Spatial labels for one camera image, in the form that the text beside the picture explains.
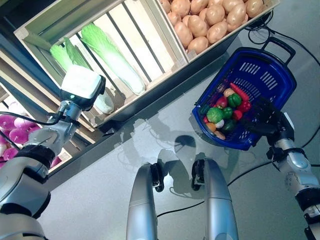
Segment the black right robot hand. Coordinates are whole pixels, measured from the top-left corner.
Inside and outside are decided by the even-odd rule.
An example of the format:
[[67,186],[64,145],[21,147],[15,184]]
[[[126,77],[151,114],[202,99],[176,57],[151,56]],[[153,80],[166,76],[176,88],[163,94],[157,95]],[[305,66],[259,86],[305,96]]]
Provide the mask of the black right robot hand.
[[285,114],[262,96],[256,99],[248,116],[243,117],[240,123],[251,133],[266,136],[275,142],[295,139],[295,130]]

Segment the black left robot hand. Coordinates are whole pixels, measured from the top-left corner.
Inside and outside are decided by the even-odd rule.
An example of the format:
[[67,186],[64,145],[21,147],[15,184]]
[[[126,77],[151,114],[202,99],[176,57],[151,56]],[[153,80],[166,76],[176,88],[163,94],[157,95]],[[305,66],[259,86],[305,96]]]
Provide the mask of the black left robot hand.
[[105,91],[106,79],[80,65],[67,70],[60,87],[60,100],[76,104],[81,111],[89,111],[99,95]]

